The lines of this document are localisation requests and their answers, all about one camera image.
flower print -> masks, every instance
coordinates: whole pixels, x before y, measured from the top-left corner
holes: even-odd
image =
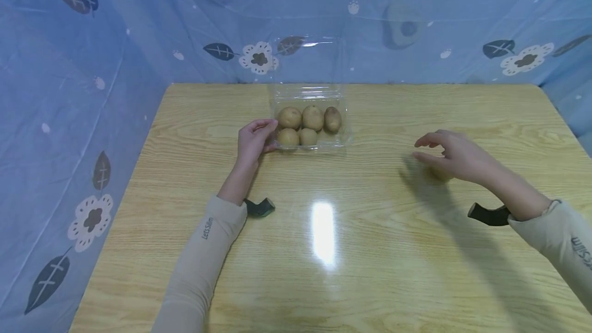
[[[76,208],[76,219],[68,228],[68,238],[77,241],[74,246],[76,252],[82,252],[90,247],[95,236],[101,236],[110,223],[110,210],[113,199],[105,194],[100,199],[90,196],[83,200]]]
[[[243,48],[244,56],[238,58],[243,68],[250,68],[253,73],[265,75],[270,69],[276,69],[279,61],[271,53],[271,46],[264,41],[256,45],[247,45]]]
[[[522,50],[518,55],[505,58],[500,66],[504,68],[506,76],[516,75],[518,72],[528,72],[545,61],[545,56],[553,52],[553,43],[533,45]]]

wood grain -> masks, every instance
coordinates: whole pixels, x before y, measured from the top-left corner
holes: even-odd
[[[551,197],[592,212],[592,163],[534,85],[349,85],[354,143],[266,155],[226,259],[209,332],[585,332],[590,317],[509,227],[467,218],[478,186],[410,159],[439,128],[463,131]],[[270,115],[264,85],[166,92],[71,332],[149,332],[177,256],[235,157]]]

blue plastic sheet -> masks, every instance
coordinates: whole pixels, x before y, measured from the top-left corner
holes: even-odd
[[[169,84],[327,82],[336,62],[345,83],[533,83],[592,152],[591,14],[592,0],[0,0],[0,330],[67,332]]]

sleeve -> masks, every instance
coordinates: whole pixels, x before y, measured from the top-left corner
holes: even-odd
[[[592,313],[592,231],[567,203],[554,200],[541,216],[527,221],[508,219],[510,226],[545,256]]]
[[[247,218],[246,205],[212,196],[206,215],[183,248],[152,333],[203,331],[214,287],[230,246]]]

potato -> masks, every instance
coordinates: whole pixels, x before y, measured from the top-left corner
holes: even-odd
[[[317,144],[317,132],[308,129],[305,127],[304,129],[299,131],[300,134],[300,144],[301,145],[316,145]]]
[[[277,142],[282,146],[299,145],[300,138],[294,129],[282,129],[277,134]]]
[[[280,125],[280,128],[285,129],[286,127],[289,127],[290,129],[298,130],[302,123],[302,114],[298,108],[285,107],[277,115],[277,122]]]
[[[335,107],[325,111],[325,128],[334,134],[341,128],[341,114]]]
[[[316,106],[308,106],[302,111],[302,125],[308,129],[319,131],[323,128],[323,111]]]

